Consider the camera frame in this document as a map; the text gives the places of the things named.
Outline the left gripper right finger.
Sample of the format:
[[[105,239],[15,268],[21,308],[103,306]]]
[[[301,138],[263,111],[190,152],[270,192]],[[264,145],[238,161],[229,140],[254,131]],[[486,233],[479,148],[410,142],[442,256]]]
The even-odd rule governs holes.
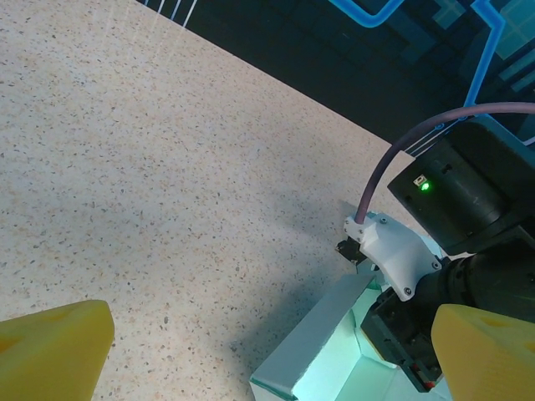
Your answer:
[[[445,304],[431,328],[454,400],[533,400],[534,324]]]

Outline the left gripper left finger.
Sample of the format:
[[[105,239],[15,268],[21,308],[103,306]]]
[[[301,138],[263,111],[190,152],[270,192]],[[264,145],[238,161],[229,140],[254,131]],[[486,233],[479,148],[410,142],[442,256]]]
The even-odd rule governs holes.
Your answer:
[[[2,321],[1,399],[92,399],[114,335],[101,300]]]

